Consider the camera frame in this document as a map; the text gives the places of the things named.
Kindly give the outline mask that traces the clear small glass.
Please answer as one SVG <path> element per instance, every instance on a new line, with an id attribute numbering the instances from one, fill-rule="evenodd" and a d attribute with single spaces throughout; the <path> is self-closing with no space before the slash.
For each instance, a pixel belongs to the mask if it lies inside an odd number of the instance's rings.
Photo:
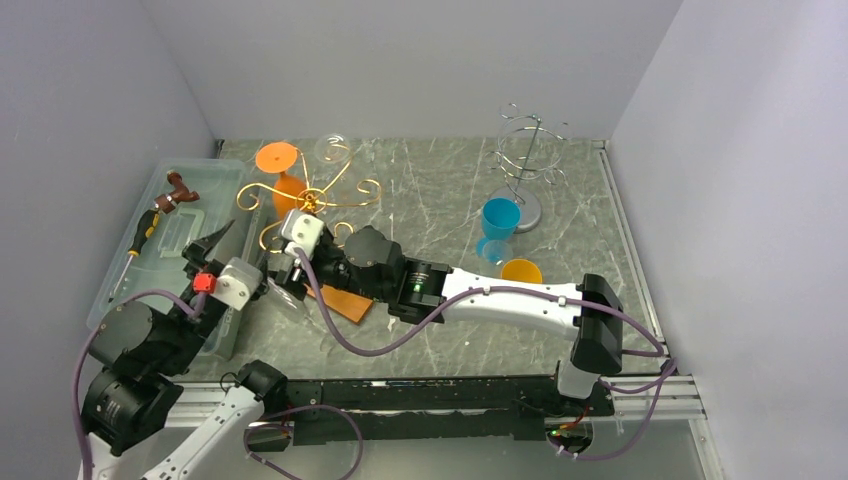
<path id="1" fill-rule="evenodd" d="M 266 280 L 268 290 L 264 298 L 274 318 L 292 324 L 306 325 L 312 322 L 312 315 L 302 300 L 277 285 L 271 277 Z"/>

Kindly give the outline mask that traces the clear plastic storage box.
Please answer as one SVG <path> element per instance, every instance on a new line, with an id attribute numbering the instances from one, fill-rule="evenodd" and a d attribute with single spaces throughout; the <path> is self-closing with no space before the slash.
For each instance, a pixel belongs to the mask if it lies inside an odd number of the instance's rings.
<path id="1" fill-rule="evenodd" d="M 154 199 L 174 190 L 167 174 L 181 175 L 186 186 L 199 199 L 181 203 L 160 217 L 139 259 L 126 267 L 135 225 L 142 213 L 154 207 Z M 152 288 L 180 294 L 189 284 L 184 272 L 182 250 L 191 241 L 207 236 L 232 220 L 234 224 L 211 253 L 221 262 L 234 256 L 255 263 L 260 257 L 257 236 L 267 224 L 265 210 L 243 211 L 235 197 L 251 178 L 251 167 L 233 159 L 163 159 L 150 178 L 139 204 L 125 229 L 118 251 L 112 256 L 98 294 L 90 308 L 86 325 L 93 329 L 106 313 L 129 296 Z"/>

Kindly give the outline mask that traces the gold wire glass rack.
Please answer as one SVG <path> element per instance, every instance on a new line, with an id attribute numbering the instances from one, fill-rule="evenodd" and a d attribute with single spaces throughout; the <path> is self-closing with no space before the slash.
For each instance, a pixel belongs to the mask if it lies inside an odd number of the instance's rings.
<path id="1" fill-rule="evenodd" d="M 319 138 L 309 160 L 296 145 L 273 142 L 261 147 L 255 156 L 259 171 L 272 175 L 274 182 L 249 183 L 236 196 L 237 206 L 253 211 L 267 197 L 278 220 L 264 227 L 258 236 L 259 248 L 268 254 L 284 254 L 297 261 L 296 247 L 312 259 L 326 234 L 332 240 L 342 231 L 352 234 L 347 221 L 330 224 L 319 215 L 334 209 L 353 209 L 376 204 L 382 197 L 378 180 L 368 178 L 354 160 L 354 150 L 346 137 L 329 134 Z"/>

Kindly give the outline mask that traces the orange plastic goblet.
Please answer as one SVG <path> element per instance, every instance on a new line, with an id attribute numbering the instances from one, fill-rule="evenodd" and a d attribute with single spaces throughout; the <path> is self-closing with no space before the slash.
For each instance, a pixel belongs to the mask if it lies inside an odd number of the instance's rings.
<path id="1" fill-rule="evenodd" d="M 291 210 L 299 210 L 305 204 L 307 183 L 290 173 L 300 158 L 300 150 L 288 142 L 269 143 L 256 155 L 256 166 L 262 172 L 276 176 L 271 197 L 279 220 L 283 220 Z"/>

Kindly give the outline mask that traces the clear wine glass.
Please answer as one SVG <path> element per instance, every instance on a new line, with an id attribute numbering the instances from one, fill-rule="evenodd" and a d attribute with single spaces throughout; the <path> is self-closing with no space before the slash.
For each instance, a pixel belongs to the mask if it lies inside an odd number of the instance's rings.
<path id="1" fill-rule="evenodd" d="M 320 137 L 313 147 L 315 158 L 325 164 L 345 164 L 351 160 L 353 151 L 347 137 L 331 133 Z"/>

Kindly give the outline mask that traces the yellow plastic goblet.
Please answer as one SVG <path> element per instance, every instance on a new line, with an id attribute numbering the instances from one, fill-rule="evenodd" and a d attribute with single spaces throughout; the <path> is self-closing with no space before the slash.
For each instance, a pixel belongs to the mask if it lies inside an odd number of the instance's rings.
<path id="1" fill-rule="evenodd" d="M 541 284 L 544 282 L 540 268 L 532 261 L 515 258 L 503 264 L 500 278 L 508 281 Z"/>

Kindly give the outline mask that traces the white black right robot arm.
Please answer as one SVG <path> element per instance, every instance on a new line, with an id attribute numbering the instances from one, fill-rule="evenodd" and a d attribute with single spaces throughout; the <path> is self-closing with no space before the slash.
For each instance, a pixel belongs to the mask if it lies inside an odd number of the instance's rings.
<path id="1" fill-rule="evenodd" d="M 292 263 L 275 282 L 298 299 L 313 286 L 329 286 L 385 304 L 391 316 L 411 325 L 412 334 L 432 323 L 467 320 L 539 330 L 570 342 L 550 391 L 564 415 L 578 413 L 598 380 L 623 368 L 623 308 L 602 276 L 586 274 L 577 284 L 496 279 L 407 257 L 371 226 L 338 246 L 315 218 L 280 234 Z"/>

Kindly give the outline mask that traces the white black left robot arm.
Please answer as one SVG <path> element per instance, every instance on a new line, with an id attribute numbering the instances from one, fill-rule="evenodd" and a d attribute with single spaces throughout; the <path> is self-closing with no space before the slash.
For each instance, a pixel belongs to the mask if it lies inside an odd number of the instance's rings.
<path id="1" fill-rule="evenodd" d="M 201 479 L 223 459 L 227 442 L 287 406 L 287 377 L 261 361 L 245 364 L 214 412 L 155 466 L 145 464 L 153 439 L 184 391 L 185 374 L 224 314 L 264 294 L 262 270 L 211 254 L 225 223 L 182 251 L 190 281 L 179 295 L 148 289 L 113 306 L 91 332 L 71 380 L 81 479 Z"/>

